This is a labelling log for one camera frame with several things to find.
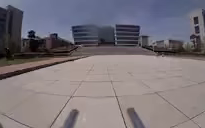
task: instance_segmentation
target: cloud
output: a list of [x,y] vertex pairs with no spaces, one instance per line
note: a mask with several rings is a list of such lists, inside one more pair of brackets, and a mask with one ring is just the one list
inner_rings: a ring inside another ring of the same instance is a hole
[[78,24],[138,24],[154,39],[189,40],[188,13],[205,8],[205,0],[0,0],[24,11],[23,36],[30,29],[39,36],[57,32],[71,38]]

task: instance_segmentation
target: paved plaza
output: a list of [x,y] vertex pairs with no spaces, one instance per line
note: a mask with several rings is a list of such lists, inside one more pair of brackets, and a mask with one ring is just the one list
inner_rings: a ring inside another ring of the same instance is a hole
[[73,109],[75,128],[205,128],[205,61],[106,55],[0,80],[5,128],[61,128]]

